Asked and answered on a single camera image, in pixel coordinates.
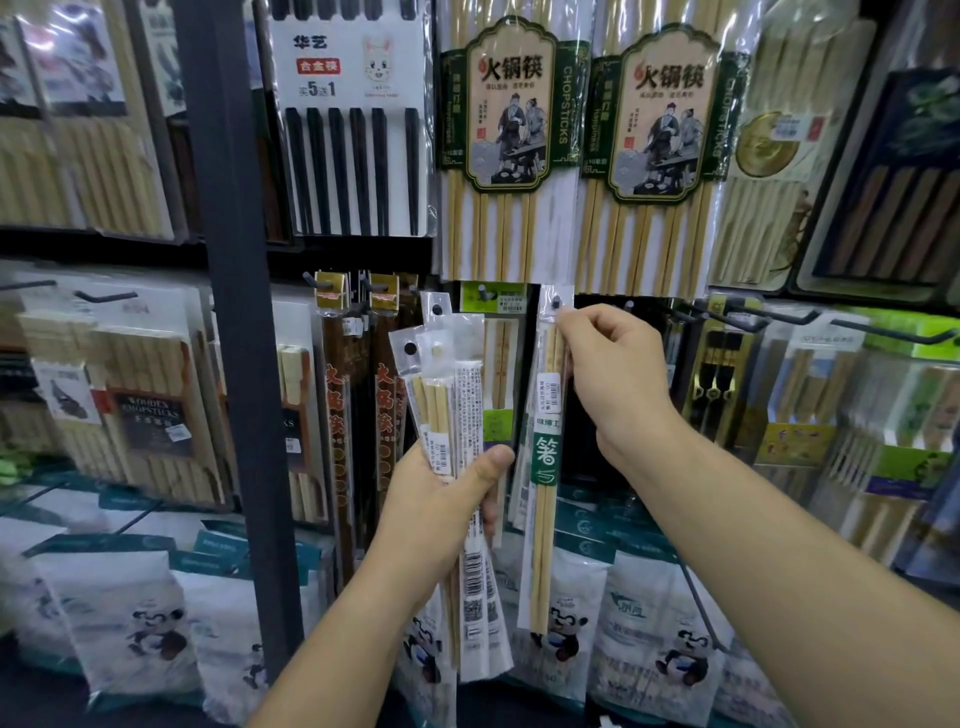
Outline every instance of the hand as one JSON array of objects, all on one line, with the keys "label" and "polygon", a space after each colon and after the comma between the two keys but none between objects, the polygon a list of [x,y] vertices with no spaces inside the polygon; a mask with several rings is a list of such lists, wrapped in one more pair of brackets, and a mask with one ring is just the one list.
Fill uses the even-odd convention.
[{"label": "hand", "polygon": [[557,326],[573,356],[577,396],[597,425],[600,452],[630,477],[638,459],[656,457],[654,443],[664,431],[683,425],[670,401],[660,334],[605,304],[562,308]]},{"label": "hand", "polygon": [[514,462],[505,445],[490,448],[452,483],[430,470],[420,442],[396,464],[365,567],[395,580],[411,615],[433,594],[464,547],[470,517],[483,502],[484,530],[496,521],[496,484]]}]

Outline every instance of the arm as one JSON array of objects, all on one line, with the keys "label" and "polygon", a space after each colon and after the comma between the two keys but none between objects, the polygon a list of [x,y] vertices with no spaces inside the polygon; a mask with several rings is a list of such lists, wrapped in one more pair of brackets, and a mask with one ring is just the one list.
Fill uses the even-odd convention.
[{"label": "arm", "polygon": [[946,725],[960,616],[874,562],[673,408],[660,336],[610,306],[565,311],[604,456],[697,572],[802,726]]},{"label": "arm", "polygon": [[[473,511],[514,455],[492,448],[444,486],[417,445],[397,464],[363,565],[275,681],[249,728],[376,723],[410,619],[449,573]],[[490,529],[495,500],[484,501]]]}]

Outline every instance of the left hand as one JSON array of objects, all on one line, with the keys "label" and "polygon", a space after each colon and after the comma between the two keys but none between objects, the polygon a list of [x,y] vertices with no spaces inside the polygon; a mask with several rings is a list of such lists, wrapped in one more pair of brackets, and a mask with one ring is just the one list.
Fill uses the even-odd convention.
[{"label": "left hand", "polygon": [[395,581],[412,614],[453,568],[481,502],[484,530],[492,536],[496,484],[513,462],[514,452],[498,445],[447,485],[430,470],[420,442],[396,464],[364,567],[380,569]]}]

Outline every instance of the black metal pole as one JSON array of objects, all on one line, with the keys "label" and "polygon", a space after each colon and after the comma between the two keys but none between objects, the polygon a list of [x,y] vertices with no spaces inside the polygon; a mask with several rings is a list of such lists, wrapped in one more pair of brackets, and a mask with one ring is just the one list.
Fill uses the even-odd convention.
[{"label": "black metal pole", "polygon": [[303,641],[243,6],[173,0],[267,674]]}]

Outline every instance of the barcode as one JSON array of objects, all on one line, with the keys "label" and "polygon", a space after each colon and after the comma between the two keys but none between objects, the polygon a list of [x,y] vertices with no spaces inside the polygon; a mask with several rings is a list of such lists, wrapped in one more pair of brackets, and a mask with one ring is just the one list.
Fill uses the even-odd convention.
[{"label": "barcode", "polygon": [[[474,599],[464,602],[464,622],[481,621],[483,619],[483,601]],[[467,625],[467,636],[469,638],[470,626]]]},{"label": "barcode", "polygon": [[464,561],[464,578],[467,580],[467,596],[483,593],[483,554],[467,554],[467,559]]}]

